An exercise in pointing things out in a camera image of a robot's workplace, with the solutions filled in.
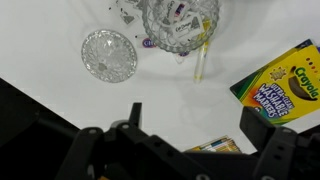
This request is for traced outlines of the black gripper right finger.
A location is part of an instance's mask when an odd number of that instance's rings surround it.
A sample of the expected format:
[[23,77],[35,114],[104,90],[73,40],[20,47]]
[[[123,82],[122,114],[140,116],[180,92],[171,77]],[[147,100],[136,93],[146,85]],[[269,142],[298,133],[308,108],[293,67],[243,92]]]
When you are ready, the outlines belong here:
[[240,129],[259,153],[254,180],[288,180],[297,133],[271,124],[252,107],[243,108]]

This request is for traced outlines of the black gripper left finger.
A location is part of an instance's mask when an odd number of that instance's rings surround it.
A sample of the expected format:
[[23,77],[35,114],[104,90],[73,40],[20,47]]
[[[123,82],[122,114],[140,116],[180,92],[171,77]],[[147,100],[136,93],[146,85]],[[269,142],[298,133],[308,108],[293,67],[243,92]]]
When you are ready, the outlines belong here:
[[98,180],[101,164],[96,159],[103,131],[97,127],[80,130],[75,136],[54,180]]

